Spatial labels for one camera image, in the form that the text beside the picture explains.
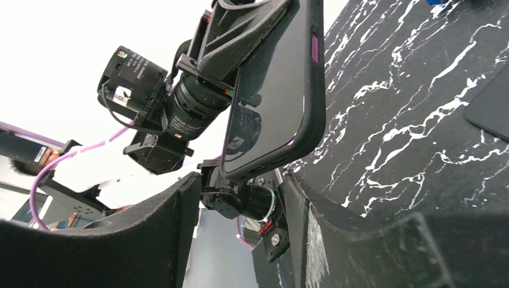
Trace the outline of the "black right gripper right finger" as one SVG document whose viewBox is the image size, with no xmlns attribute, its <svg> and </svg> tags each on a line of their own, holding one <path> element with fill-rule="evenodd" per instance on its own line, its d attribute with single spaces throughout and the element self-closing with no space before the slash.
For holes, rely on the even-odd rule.
<svg viewBox="0 0 509 288">
<path fill-rule="evenodd" d="M 283 181 L 297 287 L 507 287 L 508 215 L 413 213 L 376 224 Z"/>
</svg>

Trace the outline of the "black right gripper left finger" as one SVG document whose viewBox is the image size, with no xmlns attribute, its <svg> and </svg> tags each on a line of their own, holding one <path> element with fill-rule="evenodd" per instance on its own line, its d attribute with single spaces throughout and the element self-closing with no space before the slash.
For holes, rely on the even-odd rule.
<svg viewBox="0 0 509 288">
<path fill-rule="evenodd" d="M 181 287 L 197 222 L 200 174 L 84 228 L 1 222 L 2 287 Z"/>
</svg>

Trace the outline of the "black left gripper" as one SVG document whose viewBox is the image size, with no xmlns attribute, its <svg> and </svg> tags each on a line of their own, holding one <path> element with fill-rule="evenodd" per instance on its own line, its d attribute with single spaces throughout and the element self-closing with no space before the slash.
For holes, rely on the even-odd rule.
<svg viewBox="0 0 509 288">
<path fill-rule="evenodd" d="M 197 139 L 232 102 L 240 64 L 278 24 L 291 2 L 213 1 L 192 39 L 180 44 L 168 80 L 181 73 L 164 105 L 164 131 Z"/>
</svg>

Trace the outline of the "black smartphone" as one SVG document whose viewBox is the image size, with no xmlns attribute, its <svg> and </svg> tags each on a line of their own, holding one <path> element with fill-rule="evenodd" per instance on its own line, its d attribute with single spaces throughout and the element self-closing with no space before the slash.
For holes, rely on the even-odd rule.
<svg viewBox="0 0 509 288">
<path fill-rule="evenodd" d="M 473 126 L 508 142 L 508 67 L 474 97 L 463 117 Z"/>
</svg>

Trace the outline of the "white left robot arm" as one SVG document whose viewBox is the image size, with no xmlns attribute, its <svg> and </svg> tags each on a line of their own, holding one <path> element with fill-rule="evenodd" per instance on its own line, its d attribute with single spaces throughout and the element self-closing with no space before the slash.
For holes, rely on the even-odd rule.
<svg viewBox="0 0 509 288">
<path fill-rule="evenodd" d="M 289 1 L 214 1 L 194 37 L 176 51 L 167 71 L 126 47 L 119 47 L 98 84 L 98 101 L 122 130 L 135 131 L 123 157 L 155 175 L 180 169 L 188 147 L 232 102 L 240 65 L 286 17 Z M 1 155 L 16 169 L 36 177 L 36 187 L 63 197 L 78 215 L 96 220 L 112 208 L 97 200 L 101 185 L 72 190 L 56 180 L 55 168 L 98 145 L 81 146 L 1 128 Z"/>
</svg>

